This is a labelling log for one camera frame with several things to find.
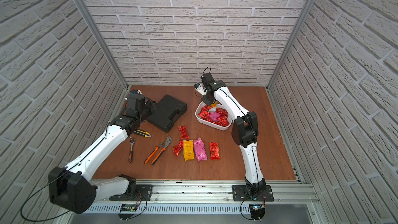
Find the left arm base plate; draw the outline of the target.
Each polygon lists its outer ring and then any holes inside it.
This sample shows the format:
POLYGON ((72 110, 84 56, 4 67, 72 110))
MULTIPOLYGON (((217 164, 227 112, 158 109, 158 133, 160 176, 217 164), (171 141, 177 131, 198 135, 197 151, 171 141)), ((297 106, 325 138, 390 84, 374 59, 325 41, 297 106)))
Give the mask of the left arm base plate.
POLYGON ((132 184, 127 188, 127 192, 109 198, 110 201, 137 201, 140 197, 149 201, 152 195, 153 185, 132 184))

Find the pink foil tea bag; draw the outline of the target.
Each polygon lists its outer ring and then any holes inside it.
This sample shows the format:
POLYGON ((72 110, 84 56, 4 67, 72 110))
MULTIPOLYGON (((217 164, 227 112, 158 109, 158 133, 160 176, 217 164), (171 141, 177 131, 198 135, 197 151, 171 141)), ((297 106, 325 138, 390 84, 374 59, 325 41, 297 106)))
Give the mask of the pink foil tea bag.
POLYGON ((207 153, 202 139, 199 138, 197 140, 194 140, 193 145, 194 145, 194 152, 198 162, 202 160, 207 160, 207 153))

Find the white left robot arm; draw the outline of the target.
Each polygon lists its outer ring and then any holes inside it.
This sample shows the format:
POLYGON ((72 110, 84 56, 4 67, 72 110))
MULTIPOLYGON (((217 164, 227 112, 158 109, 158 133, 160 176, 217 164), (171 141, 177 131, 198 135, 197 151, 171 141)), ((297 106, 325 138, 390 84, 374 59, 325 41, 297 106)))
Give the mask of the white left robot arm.
POLYGON ((110 121, 104 133, 87 150, 65 167, 51 170, 48 175, 50 202, 81 214, 102 199, 135 199, 138 193, 134 178, 119 175, 113 179, 93 180, 92 177, 119 144, 128 139, 134 145, 132 133, 156 110, 156 102, 141 91, 129 95, 121 114, 110 121))

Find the white plastic storage box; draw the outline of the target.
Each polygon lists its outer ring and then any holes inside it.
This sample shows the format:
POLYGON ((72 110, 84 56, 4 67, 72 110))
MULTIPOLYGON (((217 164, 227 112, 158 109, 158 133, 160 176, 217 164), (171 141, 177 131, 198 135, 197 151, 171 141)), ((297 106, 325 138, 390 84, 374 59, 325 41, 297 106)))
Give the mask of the white plastic storage box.
POLYGON ((226 131, 226 130, 231 126, 231 122, 233 121, 233 119, 232 119, 232 117, 231 117, 230 115, 227 117, 227 125, 224 126, 224 127, 221 126, 221 125, 218 125, 218 124, 216 124, 216 123, 212 123, 212 122, 209 122, 209 121, 204 120, 203 118, 201 118, 201 117, 199 116, 199 114, 200 114, 201 109, 202 109, 203 107, 206 107, 206 104, 203 103, 203 102, 201 102, 201 103, 198 105, 197 109, 195 110, 195 117, 196 117, 196 119, 197 119, 197 121, 198 121, 199 123, 202 123, 202 124, 204 124, 204 125, 210 126, 210 127, 212 127, 212 128, 215 128, 215 129, 218 129, 218 130, 221 130, 221 131, 226 131))

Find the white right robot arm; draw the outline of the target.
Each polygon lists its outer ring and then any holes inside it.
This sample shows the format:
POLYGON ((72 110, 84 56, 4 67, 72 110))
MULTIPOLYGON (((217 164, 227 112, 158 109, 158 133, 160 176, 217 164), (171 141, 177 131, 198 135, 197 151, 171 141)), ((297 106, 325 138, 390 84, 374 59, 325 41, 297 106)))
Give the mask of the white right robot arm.
POLYGON ((258 117, 255 112, 245 109, 232 95, 227 85, 222 80, 215 80, 211 73, 203 73, 201 81, 203 89, 199 86, 195 88, 202 95, 202 102, 207 106, 219 102, 233 118, 231 135, 243 156, 246 192, 250 198, 257 198, 266 188, 257 154, 258 117))

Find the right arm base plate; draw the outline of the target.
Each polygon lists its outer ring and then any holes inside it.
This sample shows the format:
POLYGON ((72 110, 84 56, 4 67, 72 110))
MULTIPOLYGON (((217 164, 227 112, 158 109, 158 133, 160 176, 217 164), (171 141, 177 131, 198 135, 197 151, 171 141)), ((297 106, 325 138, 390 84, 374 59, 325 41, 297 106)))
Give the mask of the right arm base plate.
POLYGON ((274 195, 270 185, 261 186, 258 189, 257 186, 249 188, 247 185, 233 185, 232 186, 233 201, 242 202, 257 201, 257 202, 273 202, 274 195))

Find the red foil tea bag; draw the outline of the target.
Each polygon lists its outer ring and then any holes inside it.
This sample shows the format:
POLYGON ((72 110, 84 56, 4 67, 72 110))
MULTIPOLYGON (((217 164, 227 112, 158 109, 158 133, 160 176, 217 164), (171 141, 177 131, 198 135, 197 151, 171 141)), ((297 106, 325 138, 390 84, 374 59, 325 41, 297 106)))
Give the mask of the red foil tea bag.
POLYGON ((176 157, 178 157, 179 153, 183 150, 183 140, 180 140, 179 143, 173 147, 173 152, 176 157))

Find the yellow foil tea bag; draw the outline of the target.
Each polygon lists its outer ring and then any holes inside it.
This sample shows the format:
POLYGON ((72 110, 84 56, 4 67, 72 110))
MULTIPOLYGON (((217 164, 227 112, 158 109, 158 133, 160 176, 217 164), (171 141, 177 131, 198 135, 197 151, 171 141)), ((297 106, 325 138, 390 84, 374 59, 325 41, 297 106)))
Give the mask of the yellow foil tea bag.
POLYGON ((193 140, 184 140, 183 141, 183 156, 184 156, 185 161, 194 159, 193 140))

